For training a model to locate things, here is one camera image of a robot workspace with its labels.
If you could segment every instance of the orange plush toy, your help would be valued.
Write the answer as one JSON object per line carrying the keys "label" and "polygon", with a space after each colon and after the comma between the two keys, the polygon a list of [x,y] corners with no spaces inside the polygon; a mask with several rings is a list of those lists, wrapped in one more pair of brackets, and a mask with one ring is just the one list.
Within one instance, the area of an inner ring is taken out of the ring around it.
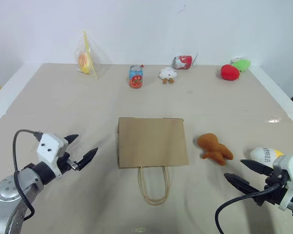
{"label": "orange plush toy", "polygon": [[233,154],[223,144],[219,144],[217,137],[213,133],[201,135],[197,139],[197,144],[207,152],[203,155],[203,159],[210,157],[219,165],[226,165],[225,159],[232,160]]}

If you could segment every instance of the green toy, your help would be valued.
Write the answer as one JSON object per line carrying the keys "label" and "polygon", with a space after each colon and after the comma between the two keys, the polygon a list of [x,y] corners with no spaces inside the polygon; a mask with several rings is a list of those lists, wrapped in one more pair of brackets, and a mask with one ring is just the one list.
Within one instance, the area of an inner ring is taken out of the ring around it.
{"label": "green toy", "polygon": [[241,59],[231,65],[237,68],[240,72],[244,72],[245,70],[249,68],[250,64],[251,64],[251,61],[247,59]]}

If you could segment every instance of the black cable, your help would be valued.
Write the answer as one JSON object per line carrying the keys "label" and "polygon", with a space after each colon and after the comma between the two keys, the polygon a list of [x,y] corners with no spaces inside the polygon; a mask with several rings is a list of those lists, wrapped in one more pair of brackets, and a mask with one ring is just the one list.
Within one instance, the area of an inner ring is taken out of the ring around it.
{"label": "black cable", "polygon": [[261,195],[266,195],[266,194],[269,194],[269,193],[272,193],[274,190],[278,189],[279,187],[281,186],[281,184],[277,183],[277,184],[274,184],[273,186],[271,186],[270,188],[268,189],[265,189],[263,191],[259,191],[259,192],[256,192],[256,193],[251,193],[251,194],[246,194],[246,195],[243,195],[243,196],[239,196],[239,197],[236,197],[234,199],[231,199],[227,202],[225,202],[224,204],[222,204],[217,210],[216,210],[216,213],[215,213],[215,223],[216,223],[216,226],[218,228],[218,231],[221,233],[221,234],[224,234],[223,230],[221,229],[220,225],[219,225],[219,221],[218,221],[218,215],[219,213],[226,207],[226,206],[229,206],[230,204],[233,204],[237,201],[241,201],[243,199],[247,199],[247,198],[251,198],[251,197],[255,197],[255,196],[261,196]]}
{"label": "black cable", "polygon": [[31,133],[33,134],[38,140],[41,139],[41,136],[42,136],[42,133],[40,132],[34,132],[34,131],[31,131],[31,130],[27,130],[27,129],[20,129],[18,130],[15,135],[14,135],[14,138],[13,138],[13,145],[12,145],[12,154],[13,154],[13,163],[14,163],[14,174],[13,174],[13,177],[14,177],[14,183],[15,183],[15,187],[18,191],[18,193],[20,194],[23,202],[26,204],[26,206],[28,207],[28,209],[30,210],[31,214],[26,216],[24,218],[24,221],[28,220],[29,218],[31,218],[34,213],[35,213],[35,209],[34,207],[31,205],[30,201],[28,200],[28,198],[26,197],[26,195],[24,194],[23,190],[21,189],[21,186],[20,186],[20,182],[19,182],[19,177],[18,177],[18,174],[19,174],[19,170],[18,170],[18,164],[17,164],[17,160],[16,160],[16,140],[18,138],[18,135],[22,132],[25,132],[25,133]]}

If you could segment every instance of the brown paper bag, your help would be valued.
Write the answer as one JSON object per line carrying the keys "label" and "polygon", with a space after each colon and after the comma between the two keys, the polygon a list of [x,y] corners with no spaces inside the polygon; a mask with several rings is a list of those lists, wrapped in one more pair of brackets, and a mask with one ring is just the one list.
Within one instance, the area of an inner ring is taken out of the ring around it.
{"label": "brown paper bag", "polygon": [[[163,204],[169,195],[167,166],[189,165],[183,120],[180,118],[119,118],[119,166],[138,167],[139,188],[150,205]],[[163,167],[165,195],[147,196],[143,167]]]}

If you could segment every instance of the soda can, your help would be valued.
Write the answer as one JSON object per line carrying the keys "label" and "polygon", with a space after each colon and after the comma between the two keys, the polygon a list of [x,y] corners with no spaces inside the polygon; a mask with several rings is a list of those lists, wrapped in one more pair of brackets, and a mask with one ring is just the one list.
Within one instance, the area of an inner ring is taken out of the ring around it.
{"label": "soda can", "polygon": [[132,65],[129,70],[129,86],[139,89],[142,86],[143,70],[140,65]]}
{"label": "soda can", "polygon": [[172,66],[175,69],[189,69],[192,64],[192,56],[191,55],[181,55],[174,57],[172,62]]}

